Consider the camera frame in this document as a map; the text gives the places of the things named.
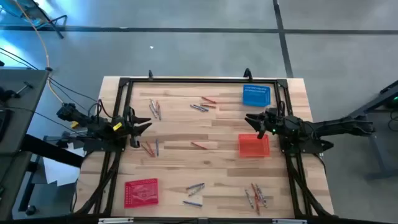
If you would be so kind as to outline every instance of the red mesh tray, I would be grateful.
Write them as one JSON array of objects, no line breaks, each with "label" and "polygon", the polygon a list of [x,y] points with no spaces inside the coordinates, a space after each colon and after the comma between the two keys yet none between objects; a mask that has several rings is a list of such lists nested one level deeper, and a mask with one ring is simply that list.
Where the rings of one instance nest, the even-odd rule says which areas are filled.
[{"label": "red mesh tray", "polygon": [[262,139],[258,139],[257,134],[240,134],[238,139],[240,157],[269,156],[268,135],[265,134]]},{"label": "red mesh tray", "polygon": [[124,208],[157,205],[157,179],[136,180],[124,184]]}]

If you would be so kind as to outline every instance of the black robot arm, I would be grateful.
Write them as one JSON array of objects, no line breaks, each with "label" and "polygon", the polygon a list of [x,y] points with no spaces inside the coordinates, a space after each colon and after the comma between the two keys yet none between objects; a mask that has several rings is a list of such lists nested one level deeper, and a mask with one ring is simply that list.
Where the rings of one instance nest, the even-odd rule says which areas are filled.
[{"label": "black robot arm", "polygon": [[320,139],[322,136],[346,133],[369,136],[374,132],[373,123],[366,121],[365,116],[313,123],[293,115],[277,116],[277,109],[269,108],[263,113],[247,114],[245,120],[259,132],[259,139],[269,131],[283,136],[293,146],[290,147],[293,151],[308,153],[319,153],[333,147],[333,143]]},{"label": "black robot arm", "polygon": [[130,108],[127,119],[116,116],[109,122],[106,118],[100,116],[87,116],[79,112],[73,103],[64,103],[57,112],[57,116],[64,121],[78,122],[81,127],[87,128],[87,135],[94,139],[115,141],[130,135],[130,145],[132,147],[139,147],[137,137],[152,124],[146,123],[136,126],[136,124],[150,121],[150,118],[136,117],[132,108]]}]

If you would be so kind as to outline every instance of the wooden tabletop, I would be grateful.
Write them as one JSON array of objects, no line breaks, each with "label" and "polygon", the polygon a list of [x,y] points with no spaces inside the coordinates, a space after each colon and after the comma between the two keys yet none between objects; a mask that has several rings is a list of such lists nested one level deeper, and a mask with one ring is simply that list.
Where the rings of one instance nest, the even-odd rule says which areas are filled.
[{"label": "wooden tabletop", "polygon": [[[104,77],[103,80],[99,97],[109,114],[113,112],[118,83],[119,77]],[[294,115],[311,121],[304,80],[292,78],[288,83]],[[242,92],[243,84],[232,83],[135,83],[131,106],[136,116],[152,118],[153,122],[141,136],[141,141],[149,141],[155,148],[154,142],[158,139],[160,152],[159,157],[150,157],[142,148],[126,146],[119,166],[112,215],[258,217],[244,193],[244,189],[248,189],[253,196],[251,183],[256,183],[268,204],[267,208],[260,208],[262,217],[294,217],[286,163],[277,136],[268,135],[270,157],[256,159],[238,155],[238,134],[255,134],[245,122],[245,114],[264,111],[264,108],[242,105]],[[275,106],[273,89],[271,93],[270,106]],[[191,108],[189,104],[205,103],[201,96],[215,100],[217,109],[203,113]],[[149,99],[159,101],[162,121],[154,119]],[[191,141],[206,146],[208,150],[190,144]],[[75,210],[97,187],[103,157],[104,153],[96,152],[83,163]],[[324,208],[333,213],[322,164],[312,155],[303,155],[303,163],[309,189]],[[159,204],[124,209],[124,183],[151,178],[159,180]],[[206,187],[197,195],[188,197],[186,188],[201,182]],[[104,191],[103,207],[107,194],[108,189]],[[202,203],[203,207],[184,205],[183,200]]]}]

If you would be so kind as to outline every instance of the blue basket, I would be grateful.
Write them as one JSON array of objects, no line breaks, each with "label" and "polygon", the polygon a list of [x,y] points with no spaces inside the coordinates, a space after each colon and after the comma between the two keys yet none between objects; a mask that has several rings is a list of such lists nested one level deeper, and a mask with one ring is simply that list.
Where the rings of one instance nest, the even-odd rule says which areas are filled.
[{"label": "blue basket", "polygon": [[270,105],[270,88],[268,86],[243,85],[243,104],[249,106]]}]

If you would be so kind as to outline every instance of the concrete floor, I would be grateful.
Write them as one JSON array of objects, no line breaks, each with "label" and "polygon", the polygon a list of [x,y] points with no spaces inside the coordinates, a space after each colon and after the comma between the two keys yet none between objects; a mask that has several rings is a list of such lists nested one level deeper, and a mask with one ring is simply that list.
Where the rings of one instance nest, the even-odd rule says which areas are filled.
[{"label": "concrete floor", "polygon": [[[38,2],[53,17],[68,14],[68,26],[277,28],[272,0]],[[398,29],[395,0],[280,0],[279,4],[286,29]],[[0,23],[26,25],[4,14],[0,14]],[[45,55],[34,32],[0,33],[0,46],[45,67]],[[63,40],[53,32],[41,34],[54,78],[93,98],[103,76],[147,75],[148,69],[154,75],[240,77],[249,67],[256,77],[287,76],[278,34],[66,32]],[[294,77],[305,79],[314,121],[347,115],[397,79],[396,35],[287,34],[286,40]],[[1,55],[0,60],[17,65]],[[91,105],[85,98],[74,99],[85,107]],[[56,119],[57,110],[58,101],[45,89],[37,111]],[[386,128],[388,114],[375,114],[372,119],[386,136],[392,159],[398,161],[396,142]],[[39,138],[62,131],[37,116],[29,129]],[[329,139],[335,147],[325,153],[325,163],[335,213],[344,218],[398,222],[398,178],[364,179],[377,170],[367,139]],[[52,197],[43,201],[41,195],[48,192]],[[37,187],[31,200],[40,210],[35,217],[67,213],[72,192],[72,185]]]}]

